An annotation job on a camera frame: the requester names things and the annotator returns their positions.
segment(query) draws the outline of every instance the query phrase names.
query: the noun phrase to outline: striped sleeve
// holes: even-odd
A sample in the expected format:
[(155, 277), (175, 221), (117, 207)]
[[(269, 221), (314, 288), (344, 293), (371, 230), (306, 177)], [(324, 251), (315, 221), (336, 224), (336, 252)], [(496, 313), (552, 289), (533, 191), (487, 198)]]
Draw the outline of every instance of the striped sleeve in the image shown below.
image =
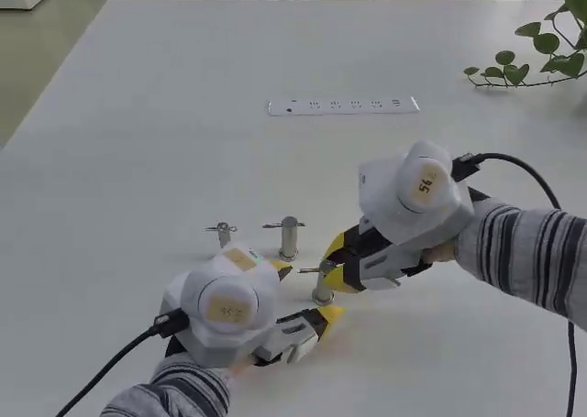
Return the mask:
[(166, 357), (148, 384), (118, 394), (102, 417), (225, 417), (230, 400), (227, 369), (198, 367), (181, 353)]
[(587, 221), (561, 210), (522, 211), (485, 198), (457, 237), (461, 267), (501, 291), (587, 330)]

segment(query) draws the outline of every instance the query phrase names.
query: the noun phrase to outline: floor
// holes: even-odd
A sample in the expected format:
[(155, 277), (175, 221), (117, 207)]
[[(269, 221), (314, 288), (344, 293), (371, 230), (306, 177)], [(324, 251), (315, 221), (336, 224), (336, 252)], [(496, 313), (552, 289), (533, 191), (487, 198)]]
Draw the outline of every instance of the floor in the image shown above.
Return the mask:
[(0, 148), (13, 135), (106, 0), (45, 0), (0, 11)]

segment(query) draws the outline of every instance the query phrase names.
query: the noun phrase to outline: table surface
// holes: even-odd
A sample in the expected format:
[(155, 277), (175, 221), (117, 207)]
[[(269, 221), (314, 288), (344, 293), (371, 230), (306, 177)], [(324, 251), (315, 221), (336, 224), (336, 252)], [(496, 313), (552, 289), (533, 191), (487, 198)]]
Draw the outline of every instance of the table surface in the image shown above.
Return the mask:
[[(0, 154), (0, 403), (53, 415), (157, 314), (165, 285), (217, 251), (226, 220), (263, 253), (292, 214), (296, 266), (357, 223), (357, 165), (418, 139), (525, 159), (587, 215), (587, 84), (487, 91), (463, 79), (500, 49), (543, 61), (516, 27), (550, 2), (110, 1)], [(572, 24), (561, 21), (561, 27)], [(271, 99), (413, 95), (412, 115), (269, 117)], [(471, 181), (547, 205), (524, 172)], [(313, 276), (282, 288), (310, 306)], [(560, 416), (566, 323), (454, 264), (395, 291), (338, 296), (336, 333), (301, 363), (236, 383), (240, 416)], [(587, 412), (577, 336), (575, 415)], [(164, 343), (130, 354), (72, 415), (148, 379)]]

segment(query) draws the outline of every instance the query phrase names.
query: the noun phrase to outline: printed number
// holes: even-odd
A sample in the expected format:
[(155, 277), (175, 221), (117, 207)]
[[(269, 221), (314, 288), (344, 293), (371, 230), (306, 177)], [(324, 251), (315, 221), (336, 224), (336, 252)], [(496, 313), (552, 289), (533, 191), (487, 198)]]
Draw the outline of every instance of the printed number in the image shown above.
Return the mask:
[(220, 309), (222, 315), (231, 322), (238, 323), (242, 319), (243, 311), (240, 309), (233, 309), (231, 307), (222, 307)]
[(432, 183), (432, 181), (421, 180), (418, 190), (420, 190), (420, 192), (425, 192), (426, 194), (428, 194), (430, 192), (430, 186), (432, 185)]

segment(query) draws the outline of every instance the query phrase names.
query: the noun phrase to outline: power strip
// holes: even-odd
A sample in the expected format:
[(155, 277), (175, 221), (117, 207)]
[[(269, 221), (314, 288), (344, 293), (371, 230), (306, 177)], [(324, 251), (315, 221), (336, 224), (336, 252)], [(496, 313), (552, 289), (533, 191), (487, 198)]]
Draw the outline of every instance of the power strip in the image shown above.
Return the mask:
[(411, 96), (377, 100), (283, 99), (270, 101), (268, 111), (271, 116), (371, 115), (415, 113), (420, 107)]

